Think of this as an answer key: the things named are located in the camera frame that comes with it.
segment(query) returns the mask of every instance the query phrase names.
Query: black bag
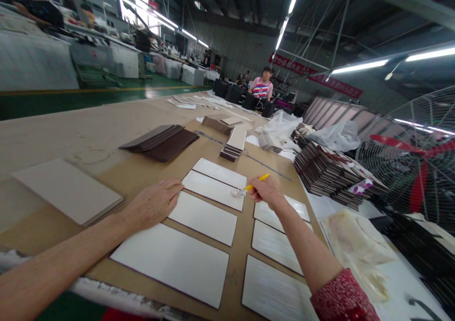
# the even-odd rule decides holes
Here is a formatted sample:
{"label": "black bag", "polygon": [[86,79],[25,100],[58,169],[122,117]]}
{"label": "black bag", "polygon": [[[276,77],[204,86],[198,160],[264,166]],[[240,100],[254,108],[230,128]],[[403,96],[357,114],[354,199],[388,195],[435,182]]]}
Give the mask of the black bag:
{"label": "black bag", "polygon": [[275,112],[275,104],[268,102],[264,106],[264,110],[262,112],[262,117],[270,118],[273,113]]}
{"label": "black bag", "polygon": [[259,103],[260,98],[255,97],[253,94],[249,93],[245,97],[245,102],[242,104],[242,108],[247,110],[256,110],[256,106]]}
{"label": "black bag", "polygon": [[225,98],[226,93],[228,92],[228,88],[229,88],[229,83],[224,80],[220,80],[218,82],[218,86],[215,90],[215,96]]}
{"label": "black bag", "polygon": [[239,104],[242,99],[243,89],[238,85],[232,85],[226,93],[225,99],[229,103]]}

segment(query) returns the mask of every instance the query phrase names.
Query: metal wall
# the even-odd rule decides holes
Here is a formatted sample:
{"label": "metal wall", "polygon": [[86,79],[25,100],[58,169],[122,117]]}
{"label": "metal wall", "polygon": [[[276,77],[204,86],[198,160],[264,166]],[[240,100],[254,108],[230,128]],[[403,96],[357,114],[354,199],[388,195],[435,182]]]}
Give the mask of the metal wall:
{"label": "metal wall", "polygon": [[[250,78],[255,78],[262,74],[262,68],[269,64],[269,58],[275,49],[277,38],[245,32],[233,28],[210,25],[208,23],[195,20],[194,26],[189,22],[187,29],[201,39],[204,43],[226,56],[227,66],[224,75],[234,79],[239,73],[250,70]],[[194,48],[203,53],[204,47],[196,44],[192,40],[188,44],[189,48]],[[282,41],[280,48],[289,52],[296,53],[300,46],[298,43]],[[320,49],[310,46],[306,57],[315,62],[329,67],[333,50]],[[278,53],[284,57],[291,58],[290,55]],[[337,57],[337,61],[342,61],[342,57]],[[304,64],[303,60],[296,59],[297,62]],[[280,74],[288,73],[287,69],[275,67],[275,73],[280,70]],[[310,102],[315,95],[334,97],[340,101],[349,101],[351,98],[340,95],[338,92],[306,79],[290,80],[297,77],[296,73],[290,73],[288,81],[291,82],[290,90],[299,90],[297,101]],[[337,79],[363,90],[360,97],[360,104],[376,113],[386,114],[393,109],[408,102],[404,96],[388,88],[382,81],[368,75],[367,72],[354,72],[338,75]]]}

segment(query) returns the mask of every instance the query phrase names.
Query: electric fan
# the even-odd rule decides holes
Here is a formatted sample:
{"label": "electric fan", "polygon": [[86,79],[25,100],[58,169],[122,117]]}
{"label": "electric fan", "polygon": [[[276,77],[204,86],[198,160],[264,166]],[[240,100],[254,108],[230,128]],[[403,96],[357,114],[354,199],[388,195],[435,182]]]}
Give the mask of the electric fan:
{"label": "electric fan", "polygon": [[361,138],[356,160],[389,187],[385,202],[454,234],[455,86],[377,117]]}

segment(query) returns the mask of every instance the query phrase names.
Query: hand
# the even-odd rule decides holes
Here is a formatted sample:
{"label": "hand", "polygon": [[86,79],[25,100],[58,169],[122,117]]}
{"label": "hand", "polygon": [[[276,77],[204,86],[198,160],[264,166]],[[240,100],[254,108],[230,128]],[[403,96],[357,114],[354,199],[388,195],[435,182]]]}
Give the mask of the hand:
{"label": "hand", "polygon": [[248,183],[254,187],[250,190],[250,195],[255,202],[265,201],[274,212],[289,205],[273,177],[260,181],[258,176]]}
{"label": "hand", "polygon": [[133,232],[155,226],[172,212],[182,189],[177,179],[166,179],[145,188],[121,212],[123,219]]}

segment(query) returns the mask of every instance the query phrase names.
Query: stack of boards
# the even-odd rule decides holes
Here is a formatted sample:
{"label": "stack of boards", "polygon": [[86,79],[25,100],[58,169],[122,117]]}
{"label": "stack of boards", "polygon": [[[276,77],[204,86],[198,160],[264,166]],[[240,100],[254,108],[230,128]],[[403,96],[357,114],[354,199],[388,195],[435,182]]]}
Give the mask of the stack of boards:
{"label": "stack of boards", "polygon": [[132,153],[143,153],[160,162],[168,162],[199,136],[181,125],[163,125],[120,147]]}
{"label": "stack of boards", "polygon": [[234,126],[225,146],[219,155],[231,162],[235,162],[242,155],[245,148],[246,131],[242,126]]}
{"label": "stack of boards", "polygon": [[[247,184],[246,177],[201,158],[182,183],[185,190],[220,202],[225,208],[184,191],[169,218],[232,246],[236,215],[243,210],[244,197],[234,198],[231,192],[243,189]],[[309,221],[304,204],[290,197],[286,199],[303,219]],[[253,248],[299,272],[297,259],[284,231],[274,228],[279,226],[272,210],[264,203],[257,204],[255,218]],[[133,235],[110,258],[213,308],[220,306],[229,254],[171,227],[158,224]],[[272,321],[301,318],[316,321],[318,318],[310,297],[311,292],[304,283],[251,255],[247,256],[242,296],[244,306]],[[273,303],[274,308],[264,301]]]}
{"label": "stack of boards", "polygon": [[82,226],[90,226],[125,200],[80,169],[57,158],[11,174]]}
{"label": "stack of boards", "polygon": [[294,166],[308,192],[328,196],[355,211],[364,199],[387,193],[388,188],[374,176],[368,176],[373,186],[362,195],[349,192],[353,185],[367,178],[364,174],[367,171],[358,162],[303,138],[298,143],[302,151],[295,157]]}
{"label": "stack of boards", "polygon": [[219,132],[225,135],[229,135],[233,129],[233,126],[222,122],[223,119],[229,119],[229,116],[228,115],[205,116],[204,120],[202,121],[202,125],[214,128],[215,130],[218,130]]}
{"label": "stack of boards", "polygon": [[263,150],[270,150],[277,154],[282,151],[281,144],[277,138],[273,135],[269,135],[267,132],[263,132],[257,139]]}

